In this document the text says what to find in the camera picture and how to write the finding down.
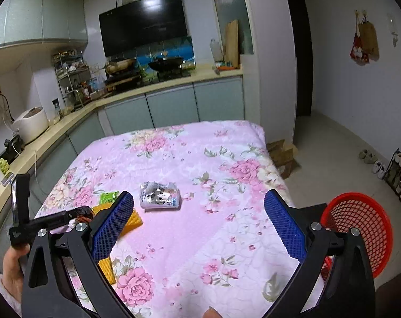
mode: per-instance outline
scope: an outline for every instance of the hand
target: hand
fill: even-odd
[[[19,266],[19,257],[28,254],[29,249],[28,244],[20,248],[11,246],[3,257],[2,283],[9,294],[18,302],[21,302],[22,286],[24,284],[24,275]]]
[[[222,317],[213,307],[209,307],[209,309],[204,313],[203,318],[222,318]]]

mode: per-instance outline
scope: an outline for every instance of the cardboard box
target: cardboard box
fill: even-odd
[[[294,157],[298,153],[296,146],[279,140],[267,143],[267,150],[281,177],[287,179],[292,172]]]

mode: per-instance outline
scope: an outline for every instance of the wooden cutting board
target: wooden cutting board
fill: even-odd
[[[231,62],[232,67],[239,68],[239,25],[233,20],[225,27],[225,62]]]

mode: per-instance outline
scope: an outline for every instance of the red basket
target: red basket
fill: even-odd
[[[358,228],[364,239],[373,277],[383,271],[392,252],[393,234],[386,212],[374,199],[357,192],[337,196],[324,210],[320,222],[336,232]],[[330,268],[331,258],[326,257],[324,273]]]

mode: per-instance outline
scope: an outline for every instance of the doorway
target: doorway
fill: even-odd
[[[305,0],[287,0],[292,18],[294,49],[297,60],[296,116],[310,116],[314,65],[311,30]]]

